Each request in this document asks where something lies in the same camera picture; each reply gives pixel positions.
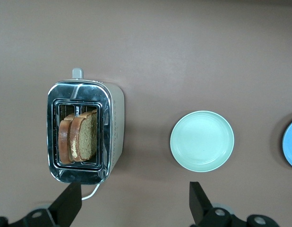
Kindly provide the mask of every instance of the light green plate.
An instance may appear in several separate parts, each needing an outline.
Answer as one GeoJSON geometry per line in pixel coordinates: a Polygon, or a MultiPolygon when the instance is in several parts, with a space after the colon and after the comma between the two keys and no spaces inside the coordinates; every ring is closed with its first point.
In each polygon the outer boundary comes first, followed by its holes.
{"type": "Polygon", "coordinates": [[[175,160],[195,172],[217,169],[230,157],[234,134],[221,115],[211,111],[187,114],[174,126],[170,147],[175,160]]]}

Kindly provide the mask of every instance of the screw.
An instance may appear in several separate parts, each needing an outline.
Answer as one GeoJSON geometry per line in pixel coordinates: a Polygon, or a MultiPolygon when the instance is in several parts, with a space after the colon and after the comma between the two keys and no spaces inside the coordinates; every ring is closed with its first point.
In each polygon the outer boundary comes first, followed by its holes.
{"type": "Polygon", "coordinates": [[[265,225],[266,224],[266,221],[263,218],[261,218],[261,217],[255,217],[254,220],[259,225],[265,225]]]}
{"type": "Polygon", "coordinates": [[[226,215],[225,212],[224,212],[223,210],[221,210],[221,209],[216,209],[216,210],[215,210],[215,213],[216,213],[218,216],[225,216],[225,215],[226,215]]]}

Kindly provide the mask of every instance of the silver toaster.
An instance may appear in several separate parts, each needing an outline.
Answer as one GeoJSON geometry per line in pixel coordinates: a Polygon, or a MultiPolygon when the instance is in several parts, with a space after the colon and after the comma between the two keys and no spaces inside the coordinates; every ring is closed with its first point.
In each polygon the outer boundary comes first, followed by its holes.
{"type": "Polygon", "coordinates": [[[98,184],[105,181],[123,148],[124,94],[115,84],[83,79],[83,71],[73,69],[73,79],[56,83],[48,93],[47,147],[51,174],[61,182],[98,184]],[[84,162],[60,161],[58,133],[61,120],[97,110],[96,154],[84,162]]]}

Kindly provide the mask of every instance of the whole wheat bread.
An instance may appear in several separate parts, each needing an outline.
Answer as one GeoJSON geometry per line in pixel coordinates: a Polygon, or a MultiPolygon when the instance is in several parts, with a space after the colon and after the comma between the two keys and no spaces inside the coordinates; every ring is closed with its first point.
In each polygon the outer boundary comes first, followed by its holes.
{"type": "Polygon", "coordinates": [[[70,149],[76,162],[83,162],[96,154],[96,110],[75,117],[70,127],[70,149]]]}
{"type": "Polygon", "coordinates": [[[58,148],[59,148],[60,161],[63,164],[69,164],[74,161],[71,154],[70,141],[69,141],[70,128],[71,128],[74,117],[75,115],[72,113],[68,115],[67,117],[65,117],[64,120],[60,122],[59,134],[58,134],[58,148]]]}

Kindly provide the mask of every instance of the toaster knob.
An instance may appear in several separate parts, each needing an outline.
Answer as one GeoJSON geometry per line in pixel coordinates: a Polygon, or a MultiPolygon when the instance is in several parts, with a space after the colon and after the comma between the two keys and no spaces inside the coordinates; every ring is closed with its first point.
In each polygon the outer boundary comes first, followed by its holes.
{"type": "Polygon", "coordinates": [[[74,68],[72,70],[72,78],[73,79],[83,79],[83,69],[74,68]]]}

